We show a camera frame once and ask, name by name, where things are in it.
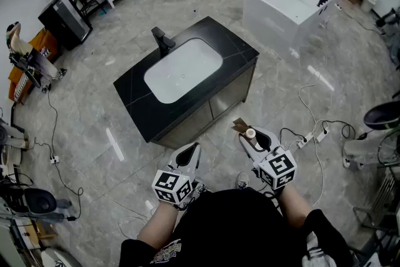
black and white marker cube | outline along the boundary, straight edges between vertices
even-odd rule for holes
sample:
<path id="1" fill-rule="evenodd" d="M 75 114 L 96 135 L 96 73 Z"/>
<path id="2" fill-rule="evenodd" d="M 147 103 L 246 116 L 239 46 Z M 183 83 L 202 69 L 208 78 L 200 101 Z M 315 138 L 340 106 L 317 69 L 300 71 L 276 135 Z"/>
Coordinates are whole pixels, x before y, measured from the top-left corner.
<path id="1" fill-rule="evenodd" d="M 272 189 L 285 186 L 294 179 L 297 164 L 290 151 L 259 163 L 259 177 Z"/>
<path id="2" fill-rule="evenodd" d="M 182 203 L 183 199 L 193 190 L 189 176 L 163 170 L 157 171 L 152 183 L 151 186 L 158 199 L 172 204 Z"/>

black marble countertop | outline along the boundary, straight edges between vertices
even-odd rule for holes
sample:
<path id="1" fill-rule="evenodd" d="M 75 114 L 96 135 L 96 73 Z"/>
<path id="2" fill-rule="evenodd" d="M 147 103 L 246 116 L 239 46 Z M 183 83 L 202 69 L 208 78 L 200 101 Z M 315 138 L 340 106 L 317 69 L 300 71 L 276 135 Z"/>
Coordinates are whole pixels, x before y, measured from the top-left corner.
<path id="1" fill-rule="evenodd" d="M 192 38 L 200 38 L 214 48 L 222 56 L 222 66 L 174 103 L 158 101 L 144 81 L 146 71 L 161 59 L 158 48 L 114 82 L 119 97 L 146 142 L 163 137 L 254 64 L 259 55 L 249 44 L 210 17 L 173 37 L 174 49 Z"/>

marble floor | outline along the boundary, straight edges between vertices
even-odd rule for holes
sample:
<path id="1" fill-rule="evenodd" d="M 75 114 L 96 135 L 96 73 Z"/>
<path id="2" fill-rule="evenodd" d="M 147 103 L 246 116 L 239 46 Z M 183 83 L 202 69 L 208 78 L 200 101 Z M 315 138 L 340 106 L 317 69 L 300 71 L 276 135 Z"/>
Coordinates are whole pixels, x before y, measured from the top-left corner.
<path id="1" fill-rule="evenodd" d="M 346 0 L 339 3 L 347 13 L 372 28 L 373 17 L 361 12 L 359 6 Z M 300 102 L 298 90 L 316 82 L 302 90 L 315 117 L 346 121 L 361 134 L 367 130 L 364 113 L 390 101 L 399 89 L 399 76 L 382 39 L 342 11 L 330 17 L 328 31 L 318 27 L 310 34 L 299 60 L 287 63 L 243 29 L 243 0 L 117 0 L 115 5 L 106 15 L 92 16 L 94 31 L 90 37 L 58 59 L 56 65 L 67 68 L 68 73 L 54 83 L 49 94 L 58 111 L 55 154 L 70 168 L 81 171 L 60 163 L 61 176 L 70 188 L 84 188 L 81 217 L 55 225 L 59 235 L 56 242 L 83 266 L 117 266 L 125 239 L 117 226 L 118 219 L 135 216 L 127 209 L 150 217 L 145 201 L 153 206 L 158 203 L 151 183 L 157 167 L 171 150 L 145 143 L 113 86 L 118 77 L 156 48 L 151 34 L 154 26 L 174 36 L 211 16 L 260 52 L 246 103 L 238 104 L 197 140 L 203 150 L 197 175 L 213 190 L 233 188 L 240 171 L 249 173 L 253 188 L 263 185 L 252 174 L 250 160 L 234 145 L 232 120 L 242 117 L 277 135 L 282 127 L 306 135 L 314 122 Z M 334 90 L 317 81 L 308 66 L 320 71 Z M 51 142 L 55 117 L 48 97 L 38 90 L 15 111 L 16 124 L 39 142 Z M 325 181 L 316 208 L 325 212 L 349 243 L 361 246 L 366 235 L 358 228 L 352 208 L 366 206 L 373 199 L 378 185 L 376 170 L 343 168 L 341 151 L 345 139 L 341 127 L 331 124 L 331 132 L 317 147 Z M 124 161 L 118 159 L 110 145 L 106 128 L 121 148 Z M 282 143 L 288 147 L 295 139 L 284 132 Z M 315 203 L 323 177 L 314 145 L 309 143 L 299 150 L 295 147 L 291 151 L 299 169 L 294 184 L 307 200 Z M 24 153 L 21 168 L 38 188 L 49 190 L 58 198 L 70 198 L 78 209 L 76 196 L 62 186 L 50 164 L 46 147 L 35 146 Z M 120 225 L 132 238 L 143 226 L 134 218 L 122 219 Z"/>

sink basin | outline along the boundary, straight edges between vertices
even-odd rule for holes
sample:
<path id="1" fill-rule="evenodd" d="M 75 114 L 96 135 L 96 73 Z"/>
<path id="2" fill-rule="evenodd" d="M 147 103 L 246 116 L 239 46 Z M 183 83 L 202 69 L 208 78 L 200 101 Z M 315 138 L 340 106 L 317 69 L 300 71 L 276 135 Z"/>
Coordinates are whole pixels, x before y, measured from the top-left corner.
<path id="1" fill-rule="evenodd" d="M 222 61 L 202 39 L 193 38 L 149 68 L 144 81 L 160 102 L 171 104 L 217 71 Z"/>

freestanding bathtub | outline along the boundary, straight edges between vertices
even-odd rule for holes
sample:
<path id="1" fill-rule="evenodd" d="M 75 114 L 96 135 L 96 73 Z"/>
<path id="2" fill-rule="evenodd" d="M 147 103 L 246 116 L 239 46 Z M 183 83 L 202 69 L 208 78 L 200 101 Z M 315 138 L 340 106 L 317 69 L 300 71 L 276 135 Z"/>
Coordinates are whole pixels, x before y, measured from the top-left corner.
<path id="1" fill-rule="evenodd" d="M 336 0 L 244 0 L 243 26 L 283 59 L 299 58 L 299 46 L 334 9 Z"/>

